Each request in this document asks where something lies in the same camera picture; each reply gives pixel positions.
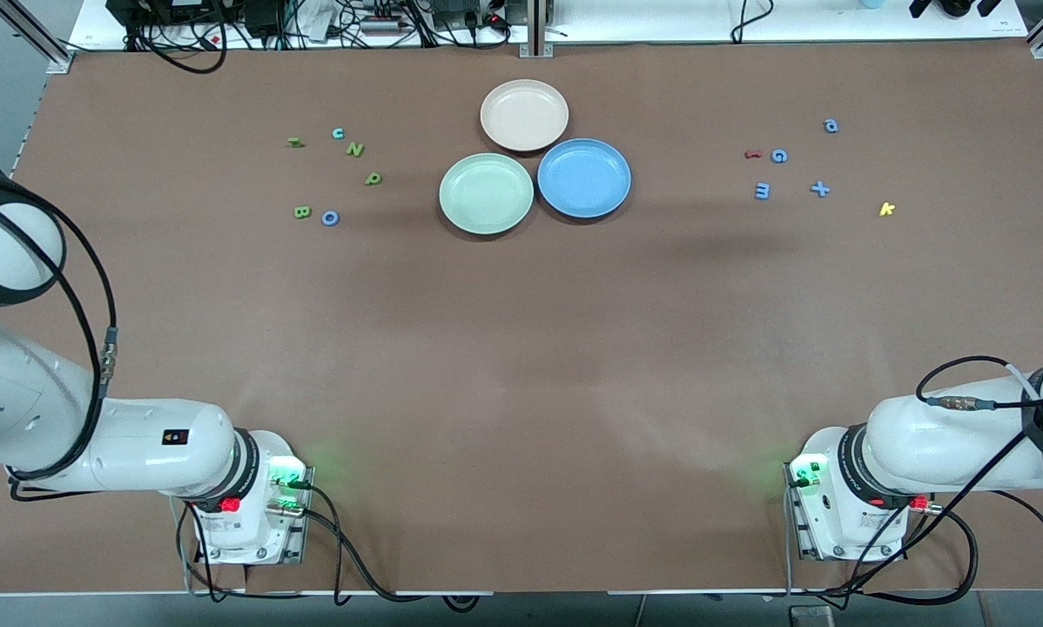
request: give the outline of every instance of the gray floor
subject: gray floor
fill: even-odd
[[[78,0],[27,0],[25,4],[53,33],[65,39],[72,31],[80,3]],[[1028,21],[1043,16],[1043,0],[1020,0],[1019,4]],[[45,89],[45,61],[24,41],[16,39],[0,20],[0,167],[4,171],[11,170],[29,131]],[[785,626],[790,606],[809,603],[819,602],[757,596],[722,599],[699,595],[650,596],[640,624]],[[358,598],[346,607],[334,608],[331,599],[325,598],[292,602],[228,599],[216,606],[205,598],[181,595],[0,597],[0,627],[35,627],[38,624],[49,627],[93,627],[97,624],[107,627],[116,624],[124,627],[167,624],[178,627],[188,624],[312,627],[328,626],[335,620],[349,627],[410,623],[495,624],[501,627],[625,624],[629,627],[635,624],[639,606],[640,597],[605,594],[496,595],[483,599],[474,612],[457,616],[435,599],[392,604]],[[901,627],[911,622],[945,627],[1043,627],[1043,593],[979,593],[939,608],[904,607],[858,598],[852,600],[848,611],[835,611],[835,623],[841,627]]]

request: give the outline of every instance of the plate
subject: plate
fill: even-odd
[[[568,102],[539,80],[510,80],[482,100],[479,122],[488,138],[506,150],[540,150],[568,126]]]
[[[630,164],[600,140],[557,144],[537,168],[540,195],[571,218],[601,218],[630,194]]]
[[[502,234],[533,206],[533,178],[508,155],[461,159],[440,183],[440,207],[454,225],[475,235]]]

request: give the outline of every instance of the black label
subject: black label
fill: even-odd
[[[167,429],[162,432],[163,445],[188,444],[188,429]]]

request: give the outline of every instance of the white plate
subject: white plate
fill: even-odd
[[[540,150],[568,126],[568,102],[547,82],[511,80],[482,100],[479,120],[488,138],[506,150]]]

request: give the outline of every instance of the black strap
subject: black strap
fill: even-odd
[[[1032,387],[1039,392],[1040,385],[1043,384],[1043,368],[1036,370],[1028,377],[1028,382],[1030,382]],[[1027,392],[1022,395],[1024,401],[1032,401]],[[1024,435],[1032,440],[1032,443],[1036,445],[1036,449],[1040,449],[1040,453],[1043,453],[1043,406],[1038,405],[1035,408],[1023,408],[1020,410],[1020,431],[1024,432]]]

